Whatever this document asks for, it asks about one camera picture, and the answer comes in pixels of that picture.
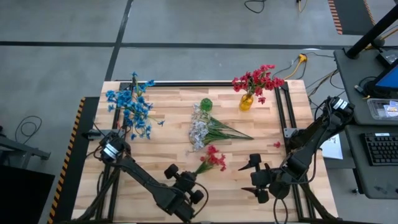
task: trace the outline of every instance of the flower vase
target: flower vase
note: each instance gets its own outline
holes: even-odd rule
[[[252,95],[245,94],[241,98],[241,102],[239,103],[239,109],[241,111],[250,110],[251,105],[253,104],[254,97]]]

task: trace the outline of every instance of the plastic container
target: plastic container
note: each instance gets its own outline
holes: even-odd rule
[[[374,119],[398,121],[398,99],[368,99],[368,106]]]

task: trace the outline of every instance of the white paper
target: white paper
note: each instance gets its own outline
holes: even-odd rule
[[[338,134],[325,141],[322,145],[322,155],[326,158],[343,159],[340,137]]]

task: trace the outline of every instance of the floor mat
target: floor mat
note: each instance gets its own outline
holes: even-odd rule
[[[337,33],[364,35],[375,22],[366,0],[328,0]]]

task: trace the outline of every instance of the wooden table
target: wooden table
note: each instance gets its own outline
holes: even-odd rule
[[[118,90],[119,82],[105,82],[99,100],[95,123],[101,129],[111,129],[113,113],[107,111],[105,93],[107,90]],[[309,107],[304,82],[289,81],[290,95],[294,106],[294,113],[299,128],[306,128],[313,120]],[[154,104],[152,116],[165,119],[163,127],[153,125],[151,140],[135,139],[131,141],[132,156],[150,175],[159,182],[173,184],[173,179],[167,180],[164,170],[172,163],[180,170],[194,171],[200,164],[202,152],[189,153],[192,145],[188,140],[192,104],[203,98],[213,101],[213,116],[245,134],[254,138],[247,140],[228,140],[214,142],[214,145],[226,155],[227,169],[220,172],[213,169],[200,174],[197,182],[203,184],[210,193],[210,199],[203,211],[193,222],[271,222],[274,221],[272,206],[274,197],[270,194],[269,202],[258,204],[257,199],[241,190],[241,187],[252,187],[250,173],[252,170],[238,171],[248,163],[249,154],[260,153],[262,161],[271,167],[279,167],[285,157],[285,148],[280,128],[279,114],[274,91],[265,92],[266,102],[261,105],[255,102],[248,112],[238,109],[239,100],[243,93],[236,93],[231,87],[152,87],[147,90],[145,98]],[[281,142],[280,148],[274,147],[275,142]],[[98,141],[90,143],[88,152],[93,151]],[[79,217],[96,196],[96,184],[104,164],[93,157],[89,157],[83,169],[78,196],[73,211],[73,218]],[[317,173],[310,184],[319,201],[334,216],[337,211],[330,183],[326,173],[322,154],[317,154]],[[109,195],[105,200],[103,216],[108,211]],[[308,211],[305,197],[300,191],[302,207],[307,217]],[[198,210],[204,200],[194,209]],[[297,212],[292,192],[286,197],[289,221],[297,221]],[[285,218],[282,203],[277,204],[277,218],[281,222]],[[121,173],[118,197],[114,215],[115,222],[180,222],[175,216],[169,216],[159,209],[152,195],[126,173]]]

